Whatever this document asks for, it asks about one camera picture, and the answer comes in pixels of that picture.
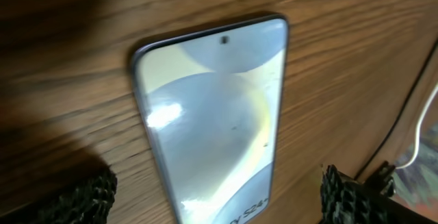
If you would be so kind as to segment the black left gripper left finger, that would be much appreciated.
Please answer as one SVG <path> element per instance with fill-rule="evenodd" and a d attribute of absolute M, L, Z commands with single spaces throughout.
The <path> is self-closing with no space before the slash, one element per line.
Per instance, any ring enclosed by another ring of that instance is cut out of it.
<path fill-rule="evenodd" d="M 1 217 L 7 224 L 106 224 L 115 202 L 118 179 L 108 167 Z"/>

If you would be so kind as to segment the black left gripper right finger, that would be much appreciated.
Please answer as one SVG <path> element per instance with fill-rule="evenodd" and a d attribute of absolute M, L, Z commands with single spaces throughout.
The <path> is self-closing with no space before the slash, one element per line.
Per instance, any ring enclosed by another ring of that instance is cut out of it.
<path fill-rule="evenodd" d="M 360 183 L 329 165 L 322 172 L 320 198 L 324 224 L 436 224 L 391 198 L 396 167 L 382 164 Z"/>

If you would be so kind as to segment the Galaxy S24+ smartphone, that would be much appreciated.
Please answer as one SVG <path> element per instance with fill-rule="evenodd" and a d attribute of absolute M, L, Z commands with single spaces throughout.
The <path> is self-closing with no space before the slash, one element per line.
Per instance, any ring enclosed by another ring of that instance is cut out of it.
<path fill-rule="evenodd" d="M 178 223 L 247 223 L 270 202 L 289 22 L 254 14 L 143 42 L 133 94 Z"/>

